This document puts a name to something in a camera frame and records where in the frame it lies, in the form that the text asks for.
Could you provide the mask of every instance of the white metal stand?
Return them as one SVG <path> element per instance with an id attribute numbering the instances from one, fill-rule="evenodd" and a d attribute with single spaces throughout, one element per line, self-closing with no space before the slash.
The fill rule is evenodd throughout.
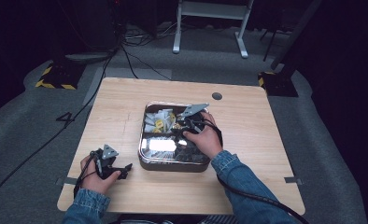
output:
<path id="1" fill-rule="evenodd" d="M 243 33 L 245 32 L 246 25 L 248 24 L 248 16 L 250 15 L 253 0 L 248 1 L 247 6 L 232 6 L 223 4 L 211 4 L 200 2 L 186 2 L 179 0 L 177 9 L 177 30 L 175 36 L 175 43 L 173 45 L 173 52 L 180 52 L 180 39 L 181 39 L 181 16 L 199 16 L 199 17 L 211 17 L 222 18 L 242 21 L 240 32 L 235 32 L 234 37 L 236 39 L 237 46 L 239 47 L 242 58 L 248 58 L 248 52 L 246 51 L 245 44 L 243 43 Z"/>

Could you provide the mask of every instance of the denim sleeve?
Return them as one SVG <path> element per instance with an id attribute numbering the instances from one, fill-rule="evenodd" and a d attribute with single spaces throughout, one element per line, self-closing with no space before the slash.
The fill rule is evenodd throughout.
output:
<path id="1" fill-rule="evenodd" d="M 62 223 L 101 223 L 110 199 L 88 189 L 80 189 L 67 209 Z"/>
<path id="2" fill-rule="evenodd" d="M 219 178 L 229 186 L 277 201 L 271 190 L 236 155 L 223 150 L 211 164 Z M 255 201 L 228 190 L 225 190 L 225 194 L 239 223 L 296 223 L 288 213 L 271 204 Z"/>

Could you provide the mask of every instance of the dark curtain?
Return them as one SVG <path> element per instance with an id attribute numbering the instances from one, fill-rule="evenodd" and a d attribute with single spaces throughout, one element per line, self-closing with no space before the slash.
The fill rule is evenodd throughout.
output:
<path id="1" fill-rule="evenodd" d="M 368 1 L 322 1 L 283 63 L 311 85 L 368 218 Z"/>
<path id="2" fill-rule="evenodd" d="M 42 1 L 48 11 L 42 18 L 33 12 L 33 1 L 0 1 L 0 108 L 24 91 L 24 77 L 51 60 L 52 50 L 69 54 L 85 49 L 57 1 Z M 61 4 L 73 16 L 71 3 L 61 1 Z M 40 19 L 44 18 L 50 20 L 53 27 L 43 25 Z M 54 45 L 46 38 L 52 35 L 56 36 Z"/>

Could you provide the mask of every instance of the metal tray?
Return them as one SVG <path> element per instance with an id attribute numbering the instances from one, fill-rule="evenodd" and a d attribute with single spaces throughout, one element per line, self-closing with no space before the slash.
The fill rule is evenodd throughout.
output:
<path id="1" fill-rule="evenodd" d="M 207 169 L 210 159 L 193 142 L 170 131 L 177 115 L 184 112 L 187 106 L 156 101 L 146 105 L 138 149 L 140 164 L 144 169 L 194 173 Z"/>

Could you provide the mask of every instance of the electrical cord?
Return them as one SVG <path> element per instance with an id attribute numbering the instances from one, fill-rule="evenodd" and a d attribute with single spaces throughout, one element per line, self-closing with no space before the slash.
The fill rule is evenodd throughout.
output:
<path id="1" fill-rule="evenodd" d="M 259 196 L 259 195 L 255 195 L 255 194 L 250 194 L 250 193 L 246 193 L 246 192 L 243 192 L 239 189 L 234 189 L 233 187 L 229 186 L 227 183 L 225 183 L 224 181 L 222 181 L 219 176 L 217 176 L 217 179 L 219 180 L 219 182 L 221 183 L 221 185 L 228 189 L 229 191 L 235 193 L 235 194 L 239 194 L 241 196 L 244 196 L 244 197 L 247 197 L 247 198 L 250 198 L 252 200 L 256 200 L 256 201 L 259 201 L 259 202 L 263 202 L 263 203 L 269 203 L 275 207 L 278 207 L 280 209 L 282 209 L 283 211 L 291 214 L 292 216 L 294 216 L 295 218 L 297 218 L 298 220 L 300 220 L 302 223 L 304 224 L 308 224 L 308 222 L 306 221 L 306 219 L 304 219 L 302 216 L 300 216 L 298 213 L 296 213 L 295 211 L 293 211 L 292 209 L 290 209 L 289 207 L 287 207 L 285 204 L 283 203 L 280 203 L 280 202 L 277 202 L 275 200 L 272 200 L 272 199 L 269 199 L 269 198 L 265 198 L 265 197 L 262 197 L 262 196 Z"/>
<path id="2" fill-rule="evenodd" d="M 129 67 L 131 68 L 132 74 L 134 75 L 135 78 L 138 79 L 138 76 L 134 73 L 134 69 L 132 67 L 131 60 L 129 59 L 128 52 L 126 52 L 126 49 L 123 46 L 121 47 L 122 47 L 123 52 L 125 53 L 126 59 L 128 60 L 128 64 L 129 64 Z"/>
<path id="3" fill-rule="evenodd" d="M 86 177 L 88 177 L 88 176 L 90 176 L 90 175 L 93 175 L 93 174 L 96 174 L 96 172 L 95 172 L 95 171 L 93 171 L 93 172 L 91 172 L 90 174 L 85 175 L 84 177 L 82 177 L 82 181 L 83 181 Z"/>
<path id="4" fill-rule="evenodd" d="M 159 34 L 157 34 L 157 37 L 156 38 L 151 38 L 150 35 L 146 35 L 146 34 L 141 34 L 139 31 L 137 31 L 136 29 L 133 29 L 132 31 L 137 31 L 137 34 L 133 34 L 133 35 L 130 35 L 130 36 L 126 36 L 125 37 L 125 41 L 123 41 L 123 44 L 126 45 L 126 46 L 129 46 L 129 47 L 138 47 L 138 46 L 146 46 L 147 44 L 149 44 L 151 41 L 154 41 L 154 40 L 160 40 L 160 39 L 164 39 L 166 37 L 168 37 L 169 35 L 175 35 L 176 32 L 173 32 L 173 33 L 169 33 L 169 34 L 166 34 L 170 29 L 172 29 L 173 27 L 175 27 L 177 25 L 177 22 L 173 23 L 172 25 L 170 25 L 169 27 L 167 28 L 164 28 L 163 31 Z M 130 42 L 130 41 L 127 41 L 126 39 L 129 39 L 129 38 L 138 38 L 140 37 L 140 41 L 138 43 L 134 43 L 134 42 Z"/>
<path id="5" fill-rule="evenodd" d="M 140 61 L 141 63 L 143 63 L 144 65 L 146 65 L 147 67 L 149 67 L 150 69 L 152 69 L 152 71 L 154 71 L 154 72 L 156 72 L 156 73 L 158 73 L 159 75 L 161 75 L 162 77 L 165 77 L 167 80 L 172 80 L 172 79 L 170 79 L 169 77 L 166 77 L 166 76 L 164 76 L 162 73 L 160 73 L 160 72 L 158 72 L 157 70 L 155 70 L 155 68 L 153 68 L 151 65 L 149 65 L 149 64 L 147 64 L 147 63 L 145 63 L 145 62 L 143 62 L 143 61 L 141 61 L 141 59 L 139 59 L 138 57 L 136 57 L 136 56 L 134 56 L 133 54 L 131 54 L 131 53 L 129 53 L 129 52 L 127 52 L 127 54 L 129 55 L 129 56 L 132 56 L 132 57 L 134 57 L 134 58 L 136 58 L 138 61 Z"/>
<path id="6" fill-rule="evenodd" d="M 109 64 L 109 62 L 111 61 L 112 57 L 116 54 L 116 50 L 114 51 L 114 53 L 111 55 L 111 57 L 106 60 L 106 62 L 104 63 L 103 65 L 103 74 L 100 78 L 100 81 L 99 81 L 99 84 L 96 88 L 96 91 L 94 92 L 94 94 L 92 95 L 92 97 L 89 99 L 89 101 L 77 112 L 77 114 L 72 118 L 70 119 L 64 126 L 61 130 L 59 130 L 55 135 L 53 135 L 51 137 L 50 140 L 48 140 L 44 145 L 42 145 L 39 149 L 37 149 L 35 152 L 33 152 L 29 157 L 27 157 L 23 162 L 21 162 L 21 164 L 19 164 L 13 171 L 11 171 L 9 173 L 9 175 L 7 175 L 3 181 L 1 181 L 0 183 L 0 188 L 3 187 L 3 185 L 26 163 L 28 162 L 30 159 L 33 158 L 34 155 L 36 155 L 39 151 L 41 151 L 44 147 L 46 147 L 50 142 L 52 142 L 60 133 L 62 133 L 64 131 L 64 129 L 66 129 L 68 127 L 68 125 L 70 125 L 75 119 L 76 117 L 78 117 L 78 115 L 86 108 L 86 106 L 92 101 L 93 97 L 96 95 L 96 93 L 98 92 L 99 88 L 100 88 L 100 85 L 102 83 L 102 80 L 103 78 L 106 76 L 106 68 Z"/>
<path id="7" fill-rule="evenodd" d="M 134 38 L 140 38 L 140 41 L 137 43 L 128 41 L 128 39 L 134 39 Z M 130 29 L 127 30 L 127 33 L 124 37 L 124 40 L 122 42 L 123 45 L 130 46 L 130 47 L 137 47 L 137 46 L 143 46 L 145 45 L 144 42 L 150 39 L 150 35 L 144 34 L 140 32 L 138 29 Z"/>
<path id="8" fill-rule="evenodd" d="M 88 158 L 88 160 L 86 161 L 84 167 L 82 168 L 81 170 L 81 174 L 79 175 L 78 179 L 77 179 L 77 182 L 76 182 L 76 186 L 74 187 L 74 198 L 76 198 L 77 196 L 77 192 L 79 190 L 79 188 L 81 187 L 81 184 L 82 184 L 82 181 L 88 176 L 88 175 L 92 175 L 93 173 L 91 174 L 88 174 L 88 175 L 85 175 L 85 171 L 88 169 L 88 166 L 89 166 L 89 163 L 91 163 L 91 161 L 93 160 L 93 157 L 96 155 L 96 153 L 94 151 L 91 152 L 91 156 Z"/>
<path id="9" fill-rule="evenodd" d="M 219 143 L 221 144 L 221 146 L 223 146 L 223 141 L 222 141 L 222 132 L 221 130 L 210 120 L 208 119 L 203 119 L 203 121 L 196 121 L 196 120 L 191 120 L 192 123 L 194 124 L 203 124 L 203 125 L 207 125 L 210 128 L 212 128 L 214 130 L 214 132 L 216 132 L 217 136 L 219 137 Z"/>

